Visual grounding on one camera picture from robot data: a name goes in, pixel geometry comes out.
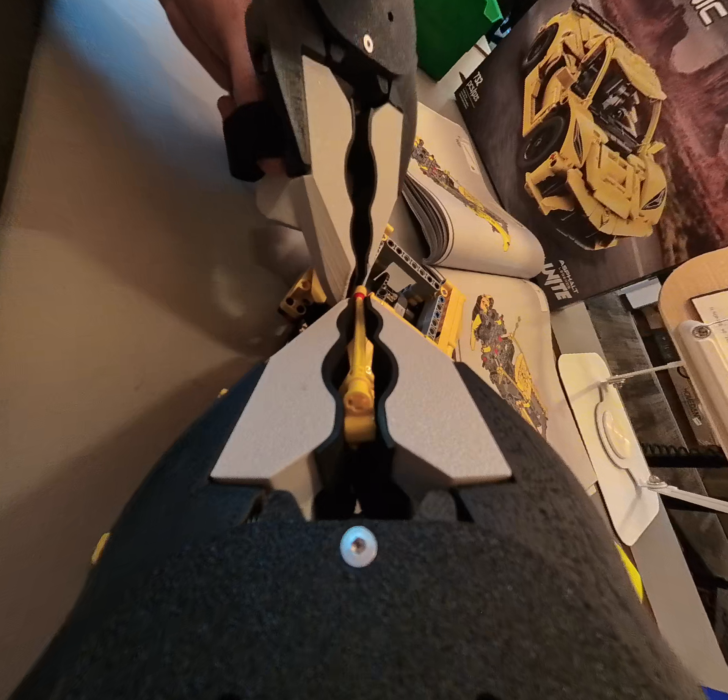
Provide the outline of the open instruction booklet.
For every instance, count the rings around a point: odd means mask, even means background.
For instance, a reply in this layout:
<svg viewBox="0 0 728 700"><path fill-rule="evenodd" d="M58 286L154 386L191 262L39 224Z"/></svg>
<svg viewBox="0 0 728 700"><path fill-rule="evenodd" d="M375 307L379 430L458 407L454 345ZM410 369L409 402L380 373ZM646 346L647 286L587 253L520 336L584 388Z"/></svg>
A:
<svg viewBox="0 0 728 700"><path fill-rule="evenodd" d="M486 186L459 124L419 103L403 201L424 262L463 297L453 358L548 441L587 490L596 474L563 392L537 238Z"/></svg>

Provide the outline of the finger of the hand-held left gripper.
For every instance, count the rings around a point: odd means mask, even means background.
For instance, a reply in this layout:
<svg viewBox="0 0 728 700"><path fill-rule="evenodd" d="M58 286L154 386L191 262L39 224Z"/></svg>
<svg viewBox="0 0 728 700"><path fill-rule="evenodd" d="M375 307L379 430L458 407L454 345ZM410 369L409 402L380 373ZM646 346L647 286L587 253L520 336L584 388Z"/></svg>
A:
<svg viewBox="0 0 728 700"><path fill-rule="evenodd" d="M354 117L331 69L307 56L302 65L311 171L303 177L300 225L327 300L341 301L356 264L347 187Z"/></svg>
<svg viewBox="0 0 728 700"><path fill-rule="evenodd" d="M393 104L385 103L370 114L365 147L365 163L369 169L360 221L363 228L359 260L361 285L366 283L397 201L402 129L403 114Z"/></svg>

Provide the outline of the white lamp stand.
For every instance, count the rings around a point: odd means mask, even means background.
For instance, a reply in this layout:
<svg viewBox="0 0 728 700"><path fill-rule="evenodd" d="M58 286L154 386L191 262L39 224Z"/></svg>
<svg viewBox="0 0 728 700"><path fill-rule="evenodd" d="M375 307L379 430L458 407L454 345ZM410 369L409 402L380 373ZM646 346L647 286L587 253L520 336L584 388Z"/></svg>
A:
<svg viewBox="0 0 728 700"><path fill-rule="evenodd" d="M562 354L559 374L620 541L632 546L659 513L659 495L687 509L726 514L726 501L690 493L653 475L632 428L617 382L596 353Z"/></svg>

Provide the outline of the yellow toy brick model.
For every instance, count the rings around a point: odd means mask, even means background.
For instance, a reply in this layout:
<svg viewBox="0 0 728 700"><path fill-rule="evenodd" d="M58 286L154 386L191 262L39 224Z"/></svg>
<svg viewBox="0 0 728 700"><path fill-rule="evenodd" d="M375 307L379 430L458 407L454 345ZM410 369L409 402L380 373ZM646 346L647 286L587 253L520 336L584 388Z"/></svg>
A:
<svg viewBox="0 0 728 700"><path fill-rule="evenodd" d="M386 225L365 287L372 301L392 310L425 339L449 357L461 326L458 308L464 295L453 284L425 268L392 237ZM314 268L308 268L281 300L279 313L303 331L312 325L327 304Z"/></svg>

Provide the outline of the white printed board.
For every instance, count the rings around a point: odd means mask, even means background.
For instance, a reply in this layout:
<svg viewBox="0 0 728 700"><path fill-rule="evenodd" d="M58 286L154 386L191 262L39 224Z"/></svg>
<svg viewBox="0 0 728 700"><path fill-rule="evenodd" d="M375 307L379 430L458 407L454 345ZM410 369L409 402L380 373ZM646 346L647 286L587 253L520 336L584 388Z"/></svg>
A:
<svg viewBox="0 0 728 700"><path fill-rule="evenodd" d="M698 320L676 327L678 349L723 451L727 451L727 290L692 299Z"/></svg>

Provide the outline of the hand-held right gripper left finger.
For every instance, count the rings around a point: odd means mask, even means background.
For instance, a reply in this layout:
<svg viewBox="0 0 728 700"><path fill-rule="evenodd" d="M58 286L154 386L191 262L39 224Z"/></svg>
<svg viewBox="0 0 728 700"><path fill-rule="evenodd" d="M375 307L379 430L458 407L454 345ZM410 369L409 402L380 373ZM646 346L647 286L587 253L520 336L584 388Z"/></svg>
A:
<svg viewBox="0 0 728 700"><path fill-rule="evenodd" d="M300 507L313 505L321 487L314 450L332 435L336 417L323 362L346 306L333 306L270 357L212 469L214 482L287 491Z"/></svg>

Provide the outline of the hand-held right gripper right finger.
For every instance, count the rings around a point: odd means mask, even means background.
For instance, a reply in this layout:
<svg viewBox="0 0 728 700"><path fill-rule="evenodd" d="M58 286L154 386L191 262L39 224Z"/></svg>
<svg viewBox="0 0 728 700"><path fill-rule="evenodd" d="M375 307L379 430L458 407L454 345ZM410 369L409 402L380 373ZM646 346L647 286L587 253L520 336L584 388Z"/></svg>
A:
<svg viewBox="0 0 728 700"><path fill-rule="evenodd" d="M505 482L513 476L453 360L375 297L372 341L392 381L378 417L394 448L392 479L415 503L431 491Z"/></svg>

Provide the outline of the yellow flexible brick rod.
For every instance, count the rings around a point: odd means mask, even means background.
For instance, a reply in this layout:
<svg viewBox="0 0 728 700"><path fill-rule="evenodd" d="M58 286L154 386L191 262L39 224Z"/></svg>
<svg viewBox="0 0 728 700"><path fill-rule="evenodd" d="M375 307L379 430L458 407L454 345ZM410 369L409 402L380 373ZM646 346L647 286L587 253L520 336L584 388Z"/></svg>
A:
<svg viewBox="0 0 728 700"><path fill-rule="evenodd" d="M364 285L353 295L353 333L347 344L349 369L340 387L344 407L344 439L357 447L376 439L375 377L372 364L374 346L366 332L366 299L369 292Z"/></svg>

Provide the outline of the green box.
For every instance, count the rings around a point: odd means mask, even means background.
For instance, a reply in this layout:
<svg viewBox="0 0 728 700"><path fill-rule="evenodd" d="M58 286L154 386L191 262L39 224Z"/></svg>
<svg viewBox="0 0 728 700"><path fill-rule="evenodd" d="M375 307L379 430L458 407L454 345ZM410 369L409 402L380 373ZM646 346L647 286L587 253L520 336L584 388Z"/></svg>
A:
<svg viewBox="0 0 728 700"><path fill-rule="evenodd" d="M503 21L497 0L414 0L418 66L434 81Z"/></svg>

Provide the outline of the dark printed toy box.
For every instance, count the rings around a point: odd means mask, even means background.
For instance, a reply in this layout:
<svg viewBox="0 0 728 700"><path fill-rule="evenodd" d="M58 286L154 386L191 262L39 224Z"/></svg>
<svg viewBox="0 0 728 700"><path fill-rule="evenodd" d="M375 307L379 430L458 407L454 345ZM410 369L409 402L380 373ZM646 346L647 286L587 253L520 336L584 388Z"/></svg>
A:
<svg viewBox="0 0 728 700"><path fill-rule="evenodd" d="M539 0L456 101L553 309L727 243L727 0Z"/></svg>

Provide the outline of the person's left hand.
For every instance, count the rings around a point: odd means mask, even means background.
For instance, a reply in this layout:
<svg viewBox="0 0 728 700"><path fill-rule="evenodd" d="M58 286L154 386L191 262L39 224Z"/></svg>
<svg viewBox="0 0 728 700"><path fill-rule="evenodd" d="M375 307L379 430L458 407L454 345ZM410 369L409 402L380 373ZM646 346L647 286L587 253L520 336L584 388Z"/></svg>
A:
<svg viewBox="0 0 728 700"><path fill-rule="evenodd" d="M248 46L246 13L252 0L158 0L178 39L225 94L222 119L263 94Z"/></svg>

